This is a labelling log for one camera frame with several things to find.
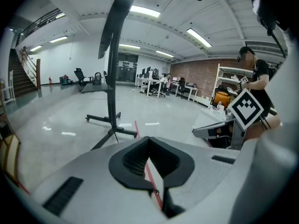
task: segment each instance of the staircase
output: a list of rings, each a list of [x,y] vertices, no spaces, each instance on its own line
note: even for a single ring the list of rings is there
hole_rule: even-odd
[[[24,71],[15,49],[10,49],[8,64],[9,70],[14,70],[14,96],[16,98],[38,90]]]

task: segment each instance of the stand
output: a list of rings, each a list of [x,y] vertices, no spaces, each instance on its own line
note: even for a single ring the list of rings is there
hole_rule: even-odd
[[[93,85],[98,89],[93,88],[93,91],[105,91],[107,93],[107,105],[108,105],[108,117],[98,117],[88,114],[86,120],[94,119],[111,124],[111,129],[108,133],[91,149],[95,150],[102,147],[107,140],[115,133],[125,133],[133,135],[134,138],[137,137],[136,131],[125,130],[122,127],[117,127],[116,119],[120,118],[121,112],[116,114],[115,110],[115,80],[116,80],[116,63],[118,56],[118,44],[120,40],[121,29],[112,34],[112,40],[110,43],[110,54],[109,54],[109,63],[108,63],[108,74],[107,74],[107,88],[104,85]]]

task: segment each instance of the white wall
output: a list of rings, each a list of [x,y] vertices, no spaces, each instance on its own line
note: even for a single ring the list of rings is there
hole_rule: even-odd
[[[0,78],[8,85],[8,60],[14,33],[6,28],[0,41]]]
[[[105,56],[98,59],[99,46],[100,35],[79,34],[57,43],[48,42],[36,51],[36,55],[29,57],[35,63],[36,59],[41,59],[41,84],[47,84],[50,76],[54,83],[63,75],[77,81],[76,68],[81,68],[86,77],[94,76],[96,72],[103,75]]]
[[[137,72],[136,74],[139,75],[142,73],[142,70],[146,69],[150,66],[151,70],[157,68],[159,70],[159,75],[162,73],[168,73],[170,71],[170,64],[150,58],[147,56],[139,56],[138,57],[138,63],[137,63]]]

